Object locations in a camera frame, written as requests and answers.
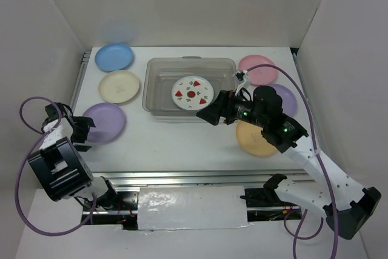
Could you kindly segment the white watermelon pattern plate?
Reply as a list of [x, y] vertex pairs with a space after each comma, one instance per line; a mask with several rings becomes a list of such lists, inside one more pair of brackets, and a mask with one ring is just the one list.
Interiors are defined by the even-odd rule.
[[195, 75], [180, 78], [171, 89], [173, 102], [183, 110], [201, 110], [213, 101], [214, 95], [211, 83]]

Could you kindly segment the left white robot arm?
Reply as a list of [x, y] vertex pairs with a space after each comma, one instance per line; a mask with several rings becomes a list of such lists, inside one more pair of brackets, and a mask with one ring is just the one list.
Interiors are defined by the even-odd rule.
[[53, 200], [74, 198], [90, 208], [113, 210], [119, 204], [119, 193], [104, 177], [95, 177], [80, 153], [91, 149], [86, 145], [91, 128], [89, 117], [74, 116], [63, 103], [45, 106], [47, 118], [41, 130], [45, 135], [40, 148], [28, 156], [28, 163], [46, 194]]

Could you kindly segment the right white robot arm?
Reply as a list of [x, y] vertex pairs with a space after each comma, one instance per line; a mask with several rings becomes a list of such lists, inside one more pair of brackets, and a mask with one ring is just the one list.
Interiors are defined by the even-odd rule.
[[276, 174], [264, 185], [264, 199], [270, 205], [288, 201], [311, 210], [339, 237], [351, 240], [380, 202], [378, 189], [355, 181], [314, 146], [307, 130], [283, 112], [282, 98], [270, 86], [257, 87], [251, 100], [242, 93], [222, 90], [196, 115], [213, 126], [224, 118], [226, 125], [244, 121], [260, 127], [269, 144], [301, 166], [314, 182], [327, 187], [326, 191], [316, 191]]

